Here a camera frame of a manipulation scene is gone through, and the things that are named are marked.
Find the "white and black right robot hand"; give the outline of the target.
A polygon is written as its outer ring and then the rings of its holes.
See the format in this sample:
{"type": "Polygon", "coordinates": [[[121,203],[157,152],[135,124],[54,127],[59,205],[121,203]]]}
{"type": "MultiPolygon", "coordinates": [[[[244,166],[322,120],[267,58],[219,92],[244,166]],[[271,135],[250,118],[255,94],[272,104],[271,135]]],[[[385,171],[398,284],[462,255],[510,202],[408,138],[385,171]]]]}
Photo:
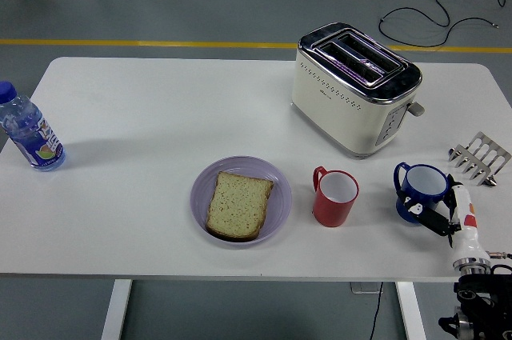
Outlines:
{"type": "Polygon", "coordinates": [[[448,237],[456,271],[462,275],[488,274],[490,256],[478,240],[478,224],[469,191],[462,183],[454,180],[452,175],[447,180],[449,189],[443,201],[449,208],[448,218],[401,190],[397,191],[398,199],[413,220],[440,236],[448,237]]]}

